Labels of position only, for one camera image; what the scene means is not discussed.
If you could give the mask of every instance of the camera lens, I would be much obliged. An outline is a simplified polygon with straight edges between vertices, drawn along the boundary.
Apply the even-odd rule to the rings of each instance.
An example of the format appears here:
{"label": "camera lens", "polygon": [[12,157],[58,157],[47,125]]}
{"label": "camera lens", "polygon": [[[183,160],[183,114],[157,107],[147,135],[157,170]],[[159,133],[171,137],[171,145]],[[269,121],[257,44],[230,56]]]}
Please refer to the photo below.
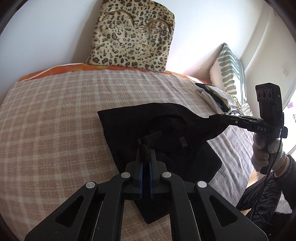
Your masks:
{"label": "camera lens", "polygon": [[266,93],[265,93],[265,91],[262,91],[262,97],[263,97],[263,99],[266,98]]}

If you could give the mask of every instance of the green and white striped pillow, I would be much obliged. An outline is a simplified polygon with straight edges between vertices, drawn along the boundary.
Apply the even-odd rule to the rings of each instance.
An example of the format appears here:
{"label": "green and white striped pillow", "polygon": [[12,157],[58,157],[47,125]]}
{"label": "green and white striped pillow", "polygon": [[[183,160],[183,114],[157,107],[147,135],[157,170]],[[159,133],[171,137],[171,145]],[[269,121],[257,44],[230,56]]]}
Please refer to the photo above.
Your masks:
{"label": "green and white striped pillow", "polygon": [[246,103],[244,68],[226,43],[210,69],[210,77],[214,86],[227,92],[241,104]]}

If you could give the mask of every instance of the gloved hand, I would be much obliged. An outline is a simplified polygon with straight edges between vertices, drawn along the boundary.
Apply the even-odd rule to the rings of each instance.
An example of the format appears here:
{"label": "gloved hand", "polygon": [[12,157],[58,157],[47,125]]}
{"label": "gloved hand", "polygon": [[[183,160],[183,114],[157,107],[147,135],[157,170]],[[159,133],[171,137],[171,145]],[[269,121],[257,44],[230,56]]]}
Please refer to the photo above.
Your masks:
{"label": "gloved hand", "polygon": [[[268,152],[265,150],[262,150],[265,147],[265,142],[267,140],[266,136],[260,135],[255,133],[253,136],[253,156],[252,156],[252,164],[255,167],[256,171],[260,171],[262,167],[268,166],[268,157],[269,153],[276,153],[279,148],[279,142],[280,140],[277,139],[271,144],[268,145],[267,149]],[[272,170],[276,172],[279,170],[286,160],[286,154],[283,152],[283,143],[281,143],[281,147],[278,153],[278,156],[276,158],[276,161],[274,162],[274,165],[272,166]]]}

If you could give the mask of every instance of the plaid blanket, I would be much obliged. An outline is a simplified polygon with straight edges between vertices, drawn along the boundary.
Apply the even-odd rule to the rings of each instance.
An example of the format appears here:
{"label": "plaid blanket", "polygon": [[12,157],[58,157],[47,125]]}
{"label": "plaid blanket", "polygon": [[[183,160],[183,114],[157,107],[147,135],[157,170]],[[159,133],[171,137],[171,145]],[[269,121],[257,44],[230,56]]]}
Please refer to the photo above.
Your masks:
{"label": "plaid blanket", "polygon": [[[214,114],[195,82],[175,75],[78,71],[15,83],[0,107],[0,214],[20,240],[83,184],[118,173],[97,111],[150,102]],[[210,184],[236,205],[252,171],[252,133],[230,126],[208,142],[223,162]],[[147,225],[127,201],[121,238],[171,240],[169,216]]]}

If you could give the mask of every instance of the orange floral sheet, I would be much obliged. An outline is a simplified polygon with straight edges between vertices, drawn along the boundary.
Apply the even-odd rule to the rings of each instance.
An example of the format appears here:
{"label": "orange floral sheet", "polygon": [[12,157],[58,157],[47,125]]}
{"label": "orange floral sheet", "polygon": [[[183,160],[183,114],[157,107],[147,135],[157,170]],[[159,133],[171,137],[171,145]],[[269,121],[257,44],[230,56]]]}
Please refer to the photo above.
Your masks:
{"label": "orange floral sheet", "polygon": [[[28,75],[25,75],[23,77],[21,77],[18,81],[28,81],[28,79],[30,79],[31,77],[38,75],[40,73],[40,75],[33,77],[30,80],[35,80],[35,79],[40,79],[46,76],[51,76],[51,75],[56,75],[56,74],[63,74],[63,73],[67,73],[67,72],[73,72],[73,71],[85,71],[85,70],[102,70],[102,69],[108,69],[108,70],[137,70],[137,71],[141,71],[141,72],[148,72],[150,70],[146,70],[146,69],[135,69],[135,68],[128,68],[128,67],[121,67],[121,66],[102,66],[102,65],[90,65],[90,64],[72,64],[72,65],[65,65],[65,66],[57,66],[54,67],[44,73],[42,73],[44,70],[40,70]],[[186,75],[183,74],[177,74],[174,72],[170,72],[170,71],[165,71],[163,72],[163,74],[174,74],[176,76],[185,78],[185,79],[190,79],[188,78]]]}

